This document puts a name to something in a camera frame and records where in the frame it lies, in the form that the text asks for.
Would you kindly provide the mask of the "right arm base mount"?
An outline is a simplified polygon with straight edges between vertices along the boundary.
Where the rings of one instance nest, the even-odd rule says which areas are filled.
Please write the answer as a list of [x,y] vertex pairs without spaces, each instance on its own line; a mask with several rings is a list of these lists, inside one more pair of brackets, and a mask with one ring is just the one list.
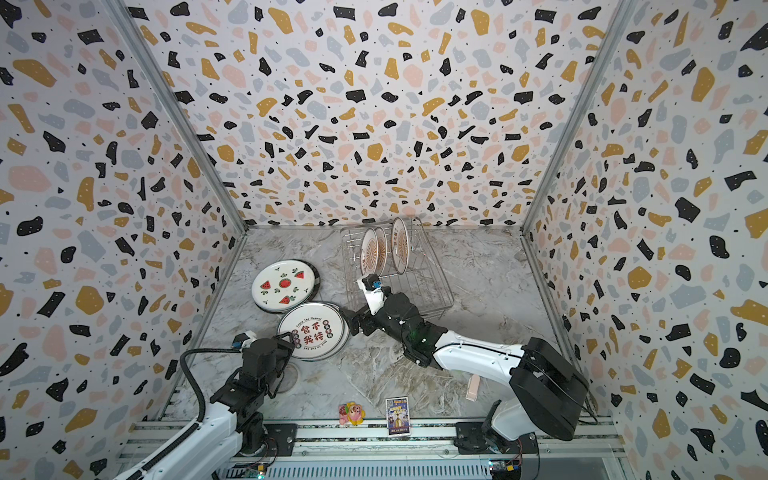
[[537,444],[530,435],[521,440],[507,440],[483,422],[458,422],[455,424],[453,445],[460,454],[535,454]]

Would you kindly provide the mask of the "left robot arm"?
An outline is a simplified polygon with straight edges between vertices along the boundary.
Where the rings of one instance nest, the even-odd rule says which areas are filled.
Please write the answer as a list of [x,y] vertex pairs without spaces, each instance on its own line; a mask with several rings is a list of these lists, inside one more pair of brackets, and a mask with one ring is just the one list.
[[[120,479],[212,479],[238,453],[252,455],[268,449],[260,408],[277,394],[295,350],[289,333],[256,339],[235,337],[229,348],[196,348],[184,352],[179,367],[192,388],[198,413],[154,453],[118,477]],[[239,354],[242,365],[206,397],[194,378],[188,358],[197,354]]]

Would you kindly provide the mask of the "fruit pattern blue-rim plate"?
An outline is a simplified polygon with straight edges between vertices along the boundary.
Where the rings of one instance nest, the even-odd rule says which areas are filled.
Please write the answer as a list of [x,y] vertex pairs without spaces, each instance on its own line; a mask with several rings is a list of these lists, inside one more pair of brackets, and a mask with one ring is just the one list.
[[259,309],[284,313],[313,299],[320,280],[319,272],[311,264],[295,259],[281,260],[256,275],[251,295]]

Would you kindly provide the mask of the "red pattern white plate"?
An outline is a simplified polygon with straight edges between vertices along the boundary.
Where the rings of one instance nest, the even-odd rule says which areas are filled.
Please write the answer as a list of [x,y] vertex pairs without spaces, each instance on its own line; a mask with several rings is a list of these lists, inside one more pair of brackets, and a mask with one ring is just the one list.
[[282,317],[277,334],[293,336],[295,359],[316,362],[339,342],[342,329],[341,318],[330,303],[307,302]]

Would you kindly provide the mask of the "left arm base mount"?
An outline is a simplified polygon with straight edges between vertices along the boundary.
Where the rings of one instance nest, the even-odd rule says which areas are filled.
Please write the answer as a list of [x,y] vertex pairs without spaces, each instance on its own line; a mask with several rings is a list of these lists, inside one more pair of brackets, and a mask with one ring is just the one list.
[[289,457],[297,439],[296,423],[256,423],[242,432],[241,456],[258,458]]

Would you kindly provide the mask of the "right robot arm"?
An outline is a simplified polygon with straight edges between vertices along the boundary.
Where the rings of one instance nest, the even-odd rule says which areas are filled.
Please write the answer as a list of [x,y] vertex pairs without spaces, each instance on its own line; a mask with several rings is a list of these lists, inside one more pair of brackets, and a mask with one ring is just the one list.
[[477,375],[512,390],[496,401],[481,427],[494,447],[541,431],[561,441],[575,436],[588,396],[588,381],[546,340],[504,345],[460,335],[425,320],[403,293],[382,295],[357,311],[343,308],[353,335],[386,333],[420,367]]

